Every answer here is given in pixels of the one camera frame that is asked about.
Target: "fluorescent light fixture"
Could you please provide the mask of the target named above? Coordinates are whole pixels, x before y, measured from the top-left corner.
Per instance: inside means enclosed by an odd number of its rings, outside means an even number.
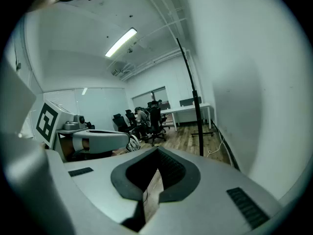
[[[134,36],[137,31],[134,28],[131,28],[127,31],[124,36],[122,36],[107,52],[106,56],[111,57],[127,40]]]
[[[85,95],[88,88],[84,88],[82,95]]]

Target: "office chair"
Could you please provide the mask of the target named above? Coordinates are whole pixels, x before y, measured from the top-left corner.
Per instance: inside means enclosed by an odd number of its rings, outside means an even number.
[[[113,115],[113,122],[117,125],[118,131],[129,133],[135,128],[135,125],[128,126],[121,114]]]
[[[150,121],[151,121],[151,127],[148,129],[148,132],[152,134],[152,136],[145,140],[147,143],[148,140],[152,139],[151,146],[154,146],[155,139],[162,139],[166,141],[166,138],[164,137],[164,134],[161,133],[162,131],[162,125],[159,125],[161,118],[161,109],[160,108],[151,108],[150,111]]]
[[[128,118],[129,122],[131,125],[135,125],[136,124],[136,117],[135,114],[132,113],[131,110],[126,110],[126,114],[125,116]]]

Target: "table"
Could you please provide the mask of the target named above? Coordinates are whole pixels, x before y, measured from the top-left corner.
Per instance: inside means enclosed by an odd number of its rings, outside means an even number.
[[[175,128],[175,131],[177,131],[174,113],[179,113],[179,112],[183,112],[183,111],[190,111],[190,110],[195,110],[195,109],[196,109],[196,107],[194,105],[182,106],[182,107],[178,107],[178,108],[163,110],[163,111],[161,111],[161,115],[162,114],[172,114],[174,128]],[[209,118],[208,119],[209,129],[211,129],[210,104],[209,103],[200,104],[200,110],[202,110],[203,116],[205,116],[204,111],[207,110],[208,118]]]

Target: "wooden floor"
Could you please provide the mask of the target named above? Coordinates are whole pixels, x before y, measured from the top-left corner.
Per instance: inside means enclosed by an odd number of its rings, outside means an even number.
[[[209,125],[202,125],[203,132],[209,131]],[[192,137],[192,133],[198,132],[198,127],[196,123],[185,123],[177,127],[177,132],[174,127],[165,128],[166,130],[166,141],[156,139],[155,146],[163,146],[165,148],[174,148],[181,151],[190,152],[193,154],[199,154],[199,137]],[[212,152],[219,149],[221,144],[220,136],[218,131],[215,128],[210,129],[214,132],[214,135],[204,135],[203,136],[203,154],[205,157],[208,156],[208,151]],[[144,141],[141,143],[141,148],[150,148],[152,140],[149,140],[149,143]],[[114,151],[115,155],[120,155],[126,153],[126,149],[119,149]],[[209,158],[224,162],[230,165],[229,156],[227,151],[222,144],[219,151],[214,154],[209,155]],[[156,213],[158,209],[158,196],[163,191],[163,183],[160,172],[157,170],[153,179],[151,180],[147,190],[143,193],[144,202],[144,211],[146,222],[148,222],[151,217]]]

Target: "ceiling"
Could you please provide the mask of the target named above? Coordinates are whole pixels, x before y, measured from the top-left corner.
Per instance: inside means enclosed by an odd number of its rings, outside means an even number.
[[[177,49],[176,37],[181,42],[188,38],[184,9],[179,0],[60,2],[40,11],[42,46],[48,53],[62,50],[101,57],[103,69],[122,71],[119,77],[126,73],[129,77],[149,61]],[[113,56],[105,57],[131,27],[137,34]]]

